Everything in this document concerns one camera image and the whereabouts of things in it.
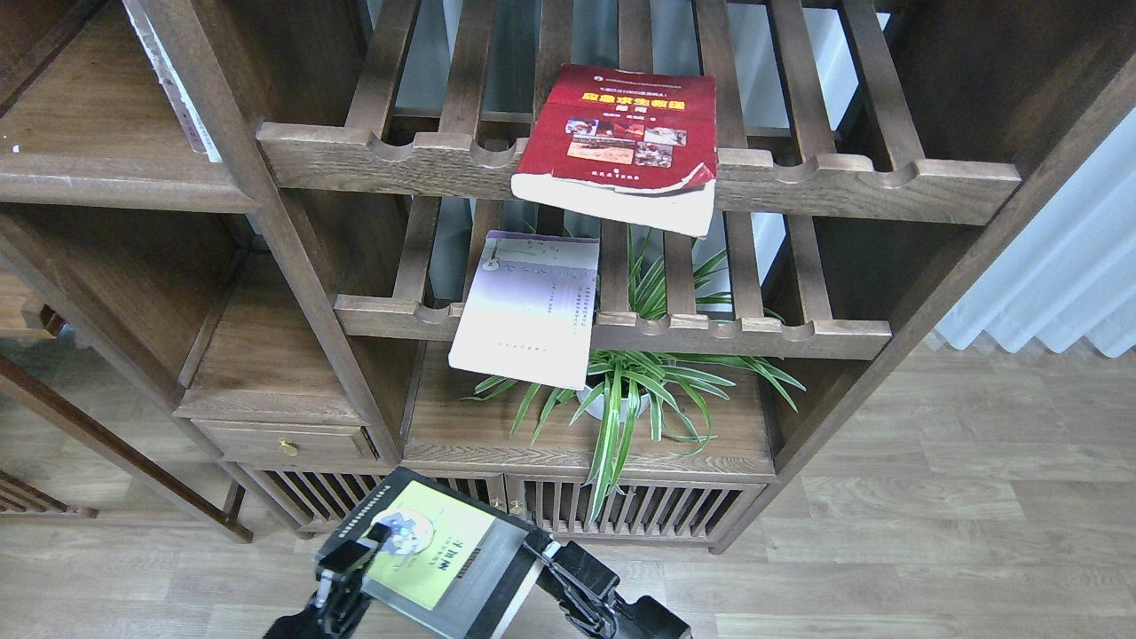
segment wooden floorboard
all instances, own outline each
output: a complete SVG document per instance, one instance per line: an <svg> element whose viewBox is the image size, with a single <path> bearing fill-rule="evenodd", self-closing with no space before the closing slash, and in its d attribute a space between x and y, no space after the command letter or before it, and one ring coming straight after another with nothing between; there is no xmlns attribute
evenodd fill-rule
<svg viewBox="0 0 1136 639"><path fill-rule="evenodd" d="M58 346L0 352L183 481L223 488L97 355ZM1130 639L1134 388L1133 354L921 347L726 554L588 548L621 594L655 596L699 639ZM0 467L65 500L161 507L41 425L0 403ZM0 523L0 639L259 637L311 592L323 539L247 504L250 546L206 529ZM577 636L540 594L506 634ZM356 637L428 634L376 605Z"/></svg>

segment brass knob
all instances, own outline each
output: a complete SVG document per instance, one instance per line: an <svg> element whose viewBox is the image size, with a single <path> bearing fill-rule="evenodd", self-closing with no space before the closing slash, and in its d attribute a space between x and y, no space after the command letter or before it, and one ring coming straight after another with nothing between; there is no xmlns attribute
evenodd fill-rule
<svg viewBox="0 0 1136 639"><path fill-rule="evenodd" d="M281 438L281 453L287 455L289 457L295 457L300 454L300 447L298 447L292 441Z"/></svg>

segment wooden cabinet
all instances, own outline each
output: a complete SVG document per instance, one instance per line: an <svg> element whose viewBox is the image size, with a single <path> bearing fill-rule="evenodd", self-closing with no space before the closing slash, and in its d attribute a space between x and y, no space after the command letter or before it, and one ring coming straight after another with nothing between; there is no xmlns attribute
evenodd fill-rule
<svg viewBox="0 0 1136 639"><path fill-rule="evenodd" d="M765 6L791 126L746 128L728 2L619 0L612 64L650 70L652 47L688 47L718 78L735 306L698 312L686 240L668 235L668 315L637 317L620 294L628 231L603 223L593 343L783 357L809 392L793 412L742 380L696 456L644 437L625 493L587 524L594 426L565 415L529 446L508 437L519 397L461 403L476 376L444 352L462 302L429 287L441 199L476 199L476 255L531 128L532 113L483 105L504 0L463 3L437 111L396 102L423 81L402 77L427 36L416 0L383 2L373 36L348 0L132 1L223 161L189 148L108 2L50 64L0 67L42 69L0 83L16 88L0 102L0 255L298 530L333 525L406 464L565 534L726 549L1136 103L1136 7L767 0L744 5ZM859 76L836 131L804 10L840 16ZM658 11L688 11L690 42L653 38ZM886 33L875 11L893 14ZM533 111L573 51L573 3L538 14ZM751 210L785 214L763 280ZM535 225L562 219L541 207Z"/></svg>

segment wooden drawer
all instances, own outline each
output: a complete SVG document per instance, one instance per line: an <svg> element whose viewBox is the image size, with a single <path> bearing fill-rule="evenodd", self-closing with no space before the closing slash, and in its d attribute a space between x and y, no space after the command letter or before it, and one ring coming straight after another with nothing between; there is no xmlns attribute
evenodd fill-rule
<svg viewBox="0 0 1136 639"><path fill-rule="evenodd" d="M319 467L375 459L360 426L193 420L229 462Z"/></svg>

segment slatted cabinet door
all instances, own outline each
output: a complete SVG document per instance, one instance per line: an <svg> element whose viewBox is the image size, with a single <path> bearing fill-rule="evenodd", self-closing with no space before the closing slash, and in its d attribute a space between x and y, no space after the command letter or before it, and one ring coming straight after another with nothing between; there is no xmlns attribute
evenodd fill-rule
<svg viewBox="0 0 1136 639"><path fill-rule="evenodd" d="M302 522L301 532L315 533L335 530L348 513L386 478L386 473L373 471L328 472L302 467L275 467L253 471L252 474L266 490L287 504L293 516ZM437 476L428 471L423 474L466 497L506 509L503 475L470 473Z"/></svg>
<svg viewBox="0 0 1136 639"><path fill-rule="evenodd" d="M709 546L737 522L765 484L629 482L588 518L592 487L579 478L507 475L509 513L558 538L674 541Z"/></svg>

